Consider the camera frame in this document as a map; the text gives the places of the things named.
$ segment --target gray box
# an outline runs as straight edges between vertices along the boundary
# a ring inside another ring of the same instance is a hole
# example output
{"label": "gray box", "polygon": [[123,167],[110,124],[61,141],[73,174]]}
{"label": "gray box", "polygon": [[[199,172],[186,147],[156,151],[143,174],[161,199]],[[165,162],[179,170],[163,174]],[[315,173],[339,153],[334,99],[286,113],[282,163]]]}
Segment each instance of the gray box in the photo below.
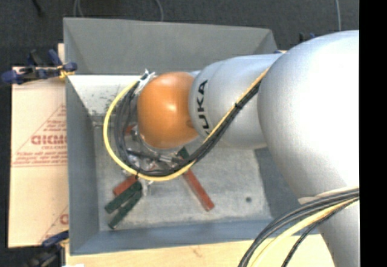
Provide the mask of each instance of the gray box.
{"label": "gray box", "polygon": [[67,80],[70,253],[254,239],[273,215],[296,205],[267,150],[215,147],[192,168],[213,210],[203,210],[179,177],[153,183],[110,230],[112,215],[104,206],[125,177],[103,145],[102,119],[133,74],[200,70],[242,54],[272,53],[276,46],[270,30],[248,27],[75,18],[64,25],[66,60],[79,64]]}

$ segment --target yellow cable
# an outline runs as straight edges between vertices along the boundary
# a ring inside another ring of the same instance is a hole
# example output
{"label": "yellow cable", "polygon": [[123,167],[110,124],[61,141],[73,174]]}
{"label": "yellow cable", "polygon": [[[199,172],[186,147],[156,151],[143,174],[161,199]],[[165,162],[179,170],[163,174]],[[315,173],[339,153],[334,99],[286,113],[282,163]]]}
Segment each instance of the yellow cable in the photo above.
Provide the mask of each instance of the yellow cable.
{"label": "yellow cable", "polygon": [[348,199],[344,202],[338,203],[334,206],[325,208],[312,216],[307,217],[306,219],[300,221],[299,223],[293,225],[286,231],[284,231],[281,235],[277,236],[277,238],[273,239],[269,244],[263,244],[260,247],[255,250],[254,256],[255,259],[252,261],[252,263],[249,265],[250,267],[258,267],[259,264],[262,262],[264,257],[268,254],[268,252],[275,247],[278,243],[281,243],[285,238],[292,236],[296,232],[302,230],[305,227],[308,227],[309,225],[316,223],[317,221],[323,219],[325,216],[331,214],[336,209],[339,209],[341,206],[347,204],[348,202],[354,202],[356,198]]}
{"label": "yellow cable", "polygon": [[[242,100],[245,95],[255,86],[257,85],[258,83],[260,83],[260,81],[264,78],[266,72],[268,71],[268,69],[266,69],[261,75],[259,75],[259,77],[256,78],[256,80],[251,84],[251,86],[238,98],[237,100],[237,103],[240,102],[240,100]],[[106,147],[106,150],[108,151],[109,155],[112,157],[112,159],[121,167],[123,168],[124,170],[130,172],[131,174],[135,174],[137,175],[138,177],[141,177],[145,180],[149,180],[149,181],[168,181],[168,180],[172,180],[180,175],[182,175],[183,173],[185,173],[195,162],[196,160],[193,160],[191,161],[189,164],[187,164],[186,166],[184,166],[182,169],[168,175],[168,176],[147,176],[145,174],[142,174],[142,173],[138,173],[136,170],[128,167],[124,162],[122,162],[118,157],[117,155],[115,154],[115,152],[112,150],[111,146],[110,146],[110,141],[109,141],[109,138],[108,138],[108,125],[109,125],[109,120],[110,120],[110,117],[111,117],[111,114],[115,108],[115,106],[117,105],[117,103],[119,102],[119,100],[134,86],[135,82],[133,82],[132,84],[128,85],[127,87],[125,87],[118,95],[116,98],[114,98],[114,100],[112,101],[110,107],[108,108],[108,111],[106,112],[106,116],[105,116],[105,120],[103,122],[103,141],[105,143],[105,147]],[[225,118],[231,113],[231,111],[233,110],[234,107],[230,108],[230,110],[226,113],[226,115],[218,122],[218,124],[216,125],[216,127],[211,131],[211,133],[206,137],[206,139],[204,140],[203,143],[206,143],[208,141],[208,139],[211,138],[211,136],[214,134],[214,132],[220,127],[220,125],[222,124],[222,122],[225,120]]]}

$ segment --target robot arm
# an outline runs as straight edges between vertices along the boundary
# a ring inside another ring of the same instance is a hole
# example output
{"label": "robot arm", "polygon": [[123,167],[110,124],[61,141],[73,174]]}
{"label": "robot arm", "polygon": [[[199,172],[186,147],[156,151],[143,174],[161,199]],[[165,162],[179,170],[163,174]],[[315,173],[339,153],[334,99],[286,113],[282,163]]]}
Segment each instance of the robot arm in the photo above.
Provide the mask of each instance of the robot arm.
{"label": "robot arm", "polygon": [[[268,147],[298,198],[359,187],[358,31],[318,37],[285,54],[242,56],[199,73],[154,78],[137,101],[140,141],[166,154],[198,135],[206,138],[268,68],[220,145]],[[337,267],[359,265],[358,205],[320,230]]]}

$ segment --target blue clamp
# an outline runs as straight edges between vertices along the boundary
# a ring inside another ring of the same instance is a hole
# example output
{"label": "blue clamp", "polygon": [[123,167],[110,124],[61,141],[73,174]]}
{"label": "blue clamp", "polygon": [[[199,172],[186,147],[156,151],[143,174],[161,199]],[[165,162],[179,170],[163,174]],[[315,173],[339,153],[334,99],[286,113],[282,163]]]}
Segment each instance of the blue clamp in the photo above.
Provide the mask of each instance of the blue clamp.
{"label": "blue clamp", "polygon": [[60,232],[43,241],[42,247],[46,250],[34,256],[23,267],[47,267],[54,262],[58,256],[60,265],[65,265],[65,250],[60,243],[69,238],[68,231]]}
{"label": "blue clamp", "polygon": [[38,68],[37,63],[43,63],[42,59],[37,55],[36,50],[30,52],[27,58],[27,66],[21,68],[19,72],[9,70],[1,74],[3,82],[8,84],[23,84],[26,82],[36,81],[39,79],[48,79],[50,77],[64,77],[70,73],[74,73],[78,66],[75,62],[63,64],[58,54],[53,50],[48,51],[50,58],[49,64],[44,64],[44,67],[54,68]]}

